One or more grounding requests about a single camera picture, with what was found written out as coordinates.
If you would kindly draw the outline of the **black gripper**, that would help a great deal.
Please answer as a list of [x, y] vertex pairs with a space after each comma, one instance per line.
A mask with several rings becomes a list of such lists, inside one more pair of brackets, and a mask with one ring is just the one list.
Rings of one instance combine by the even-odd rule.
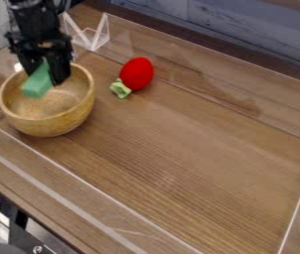
[[9, 50], [17, 56], [27, 75], [47, 59], [54, 85], [71, 76], [72, 43], [62, 31], [59, 15], [67, 0], [7, 0], [13, 24], [5, 34]]

